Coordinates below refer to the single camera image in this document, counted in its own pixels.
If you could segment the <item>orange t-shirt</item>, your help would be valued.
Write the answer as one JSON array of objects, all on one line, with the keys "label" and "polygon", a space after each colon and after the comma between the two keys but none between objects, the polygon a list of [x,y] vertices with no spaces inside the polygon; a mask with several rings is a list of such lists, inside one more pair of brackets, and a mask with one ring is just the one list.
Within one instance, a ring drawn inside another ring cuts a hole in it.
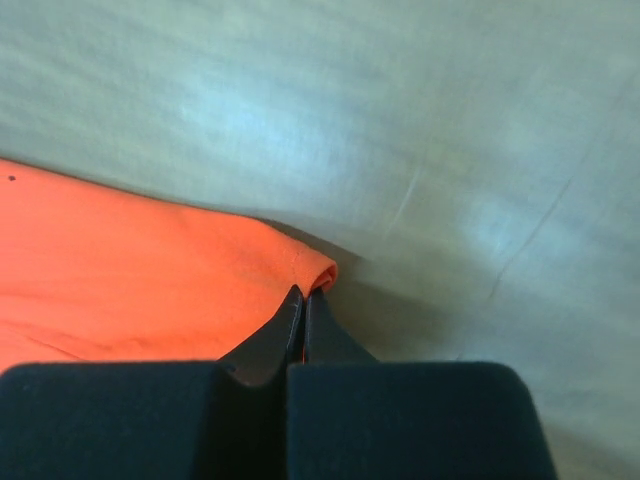
[{"label": "orange t-shirt", "polygon": [[251,218],[1,163],[1,366],[217,359],[336,263]]}]

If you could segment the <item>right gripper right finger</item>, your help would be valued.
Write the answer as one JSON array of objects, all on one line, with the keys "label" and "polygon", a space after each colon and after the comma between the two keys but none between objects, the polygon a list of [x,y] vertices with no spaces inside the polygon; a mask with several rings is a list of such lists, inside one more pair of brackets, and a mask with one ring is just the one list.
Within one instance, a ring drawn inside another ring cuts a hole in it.
[{"label": "right gripper right finger", "polygon": [[287,370],[291,479],[553,479],[528,387],[493,362],[385,363],[308,299]]}]

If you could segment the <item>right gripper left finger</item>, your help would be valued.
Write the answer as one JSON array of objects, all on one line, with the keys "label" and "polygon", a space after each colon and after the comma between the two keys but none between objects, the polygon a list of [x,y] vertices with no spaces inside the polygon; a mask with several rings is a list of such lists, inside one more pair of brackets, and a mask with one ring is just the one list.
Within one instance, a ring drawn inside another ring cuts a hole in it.
[{"label": "right gripper left finger", "polygon": [[282,479],[304,298],[217,361],[31,363],[1,377],[5,479]]}]

